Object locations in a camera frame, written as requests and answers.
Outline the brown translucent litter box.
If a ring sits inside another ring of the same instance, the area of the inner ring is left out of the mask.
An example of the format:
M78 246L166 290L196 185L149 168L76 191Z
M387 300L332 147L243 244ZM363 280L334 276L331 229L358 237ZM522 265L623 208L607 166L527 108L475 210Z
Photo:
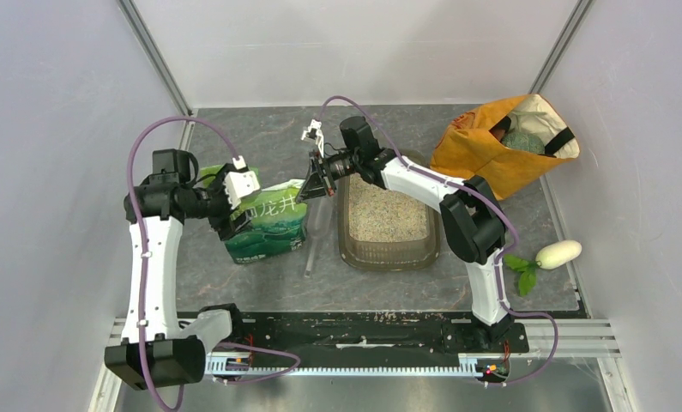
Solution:
M342 260L360 270L420 270L441 248L438 213L397 191L354 174L338 187L338 242Z

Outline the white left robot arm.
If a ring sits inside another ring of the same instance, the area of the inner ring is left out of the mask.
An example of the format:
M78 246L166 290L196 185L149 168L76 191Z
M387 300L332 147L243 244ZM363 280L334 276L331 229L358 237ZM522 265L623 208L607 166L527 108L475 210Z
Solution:
M152 160L151 174L124 199L132 244L130 303L119 343L104 352L106 367L137 391L196 383L217 344L230 351L244 344L246 328L234 304L206 306L188 325L180 324L178 247L188 220L207 221L222 241L248 229L250 217L238 207L260 191L241 156L206 187L198 186L192 153L157 150Z

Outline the clear plastic scoop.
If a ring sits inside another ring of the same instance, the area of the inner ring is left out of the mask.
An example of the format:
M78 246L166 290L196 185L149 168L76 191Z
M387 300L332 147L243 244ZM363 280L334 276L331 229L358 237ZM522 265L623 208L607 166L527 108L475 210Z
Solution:
M307 240L309 243L304 271L304 277L306 278L310 278L313 273L318 250L330 230L332 214L333 199L331 197L319 197L310 202L310 214L306 222Z

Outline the green cat litter bag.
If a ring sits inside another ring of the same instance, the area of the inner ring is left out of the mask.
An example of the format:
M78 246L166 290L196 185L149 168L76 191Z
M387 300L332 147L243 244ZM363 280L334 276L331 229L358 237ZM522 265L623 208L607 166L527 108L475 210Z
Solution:
M238 234L225 240L236 264L250 264L299 249L305 242L307 206L296 203L302 179L263 187L262 191L242 200L232 218L246 213L250 223Z

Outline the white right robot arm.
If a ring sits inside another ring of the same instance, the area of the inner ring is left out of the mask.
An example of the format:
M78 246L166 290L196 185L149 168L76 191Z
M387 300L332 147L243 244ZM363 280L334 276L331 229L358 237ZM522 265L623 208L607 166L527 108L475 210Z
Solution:
M301 141L315 146L309 168L296 200L305 203L332 197L337 181L354 174L367 184L395 191L434 209L441 216L446 241L466 265L473 297L474 344L484 351L502 345L513 320L504 283L494 274L505 244L506 220L486 181L454 178L432 171L401 154L391 142L382 148L366 118L344 119L340 131L345 143L337 153L326 155L322 124L312 120Z

